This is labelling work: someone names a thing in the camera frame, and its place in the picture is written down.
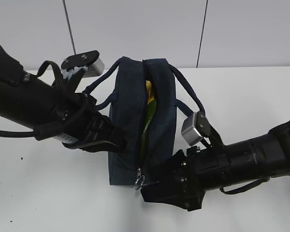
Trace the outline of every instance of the navy blue bag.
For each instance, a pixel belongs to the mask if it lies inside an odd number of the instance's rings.
[[[175,78],[194,99],[201,111],[204,108],[192,87],[181,72],[166,59],[135,61],[127,57],[119,59],[110,70],[88,86],[90,94],[102,81],[119,67],[115,88],[97,109],[109,103],[112,123],[125,132],[126,148],[121,153],[109,152],[110,185],[134,185],[148,169],[173,155],[176,131],[176,107],[189,116],[192,111],[176,99]],[[157,109],[146,133],[144,158],[140,160],[141,137],[145,126],[148,92],[146,80],[150,81],[157,99]]]

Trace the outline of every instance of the bag strap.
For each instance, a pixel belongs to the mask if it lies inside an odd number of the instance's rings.
[[[100,111],[105,107],[107,107],[109,103],[116,102],[117,100],[118,100],[118,92],[113,92],[107,97],[107,99],[104,102],[102,102],[99,105],[96,105],[96,109]]]
[[[89,95],[99,84],[101,84],[103,81],[105,81],[107,78],[109,78],[110,75],[113,74],[113,72],[120,65],[120,63],[121,63],[121,58],[118,59],[104,75],[102,75],[100,78],[95,80],[91,85],[87,86],[85,88],[85,90],[83,91],[83,93]]]
[[[175,77],[178,79],[179,83],[184,87],[186,92],[192,97],[192,99],[198,105],[200,111],[202,111],[205,114],[205,109],[204,109],[201,101],[199,100],[199,98],[195,94],[193,88],[189,84],[189,82],[185,79],[185,77],[182,75],[182,73],[177,68],[175,68],[171,64],[169,64],[169,67],[170,67],[171,71],[173,72],[173,74],[175,75]]]
[[[175,106],[177,106],[177,108],[187,117],[193,114],[193,111],[179,99],[175,100]]]

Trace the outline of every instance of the metal zipper pull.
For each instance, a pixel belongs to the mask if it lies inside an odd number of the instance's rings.
[[[135,184],[134,184],[134,189],[137,191],[140,189],[140,187],[143,185],[145,181],[145,175],[142,174],[142,169],[141,168],[138,168],[137,169],[137,179],[135,181]]]

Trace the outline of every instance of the white tabletop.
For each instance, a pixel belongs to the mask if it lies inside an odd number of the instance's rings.
[[[181,71],[225,144],[290,120],[290,67]],[[52,72],[42,79],[50,83]],[[93,80],[83,80],[79,90]],[[101,102],[113,88],[114,76],[93,96]],[[180,85],[177,97],[197,110]],[[185,117],[177,115],[174,151],[188,147],[180,135]],[[1,117],[0,129],[28,131]],[[201,210],[187,212],[144,203],[130,187],[109,186],[106,152],[69,150],[53,139],[0,138],[0,232],[9,231],[290,232],[290,177],[235,196],[210,191]]]

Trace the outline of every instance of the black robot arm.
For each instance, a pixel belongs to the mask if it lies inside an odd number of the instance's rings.
[[[0,131],[0,137],[37,140],[54,137],[70,149],[122,150],[126,143],[123,131],[97,111],[96,99],[75,93],[82,77],[94,71],[97,61],[98,51],[68,57],[61,66],[66,76],[57,64],[45,61],[37,75],[33,75],[24,71],[0,46],[0,116],[32,129],[30,132]],[[52,86],[39,79],[48,66],[55,76]]]
[[[290,121],[268,134],[223,145],[214,130],[211,147],[191,147],[187,156],[178,151],[151,170],[151,183],[141,193],[144,201],[176,205],[188,211],[201,209],[207,190],[220,189],[233,195],[267,182],[270,177],[290,175]],[[252,181],[238,189],[224,187]]]

